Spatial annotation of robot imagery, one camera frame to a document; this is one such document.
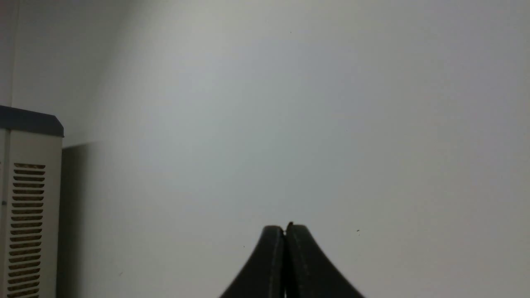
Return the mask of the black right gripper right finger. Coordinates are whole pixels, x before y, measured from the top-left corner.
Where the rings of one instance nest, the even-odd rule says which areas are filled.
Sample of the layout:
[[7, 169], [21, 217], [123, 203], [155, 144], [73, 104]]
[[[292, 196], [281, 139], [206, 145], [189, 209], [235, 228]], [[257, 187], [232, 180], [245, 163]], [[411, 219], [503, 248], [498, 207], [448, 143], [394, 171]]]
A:
[[325, 255], [305, 225], [290, 222], [284, 234], [287, 298], [362, 298]]

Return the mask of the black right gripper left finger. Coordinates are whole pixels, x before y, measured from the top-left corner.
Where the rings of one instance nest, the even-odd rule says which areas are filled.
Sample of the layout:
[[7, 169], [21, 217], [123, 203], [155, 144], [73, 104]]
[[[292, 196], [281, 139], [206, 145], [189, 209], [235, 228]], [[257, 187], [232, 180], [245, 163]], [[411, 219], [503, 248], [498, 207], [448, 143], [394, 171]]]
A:
[[222, 298], [283, 298], [284, 231], [280, 226], [263, 228], [257, 245]]

